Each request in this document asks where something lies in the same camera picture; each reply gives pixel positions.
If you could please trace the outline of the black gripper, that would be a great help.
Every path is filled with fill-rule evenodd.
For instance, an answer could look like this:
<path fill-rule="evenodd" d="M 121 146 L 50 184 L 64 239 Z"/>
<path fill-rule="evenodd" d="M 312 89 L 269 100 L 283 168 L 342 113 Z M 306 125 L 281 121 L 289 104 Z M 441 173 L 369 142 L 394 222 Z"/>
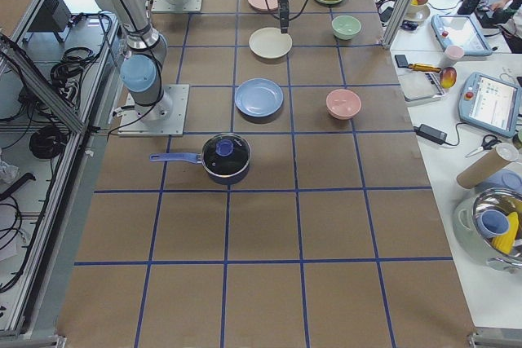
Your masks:
<path fill-rule="evenodd" d="M 288 33 L 290 24 L 290 4 L 289 0 L 278 0 L 278 11 L 281 33 Z"/>

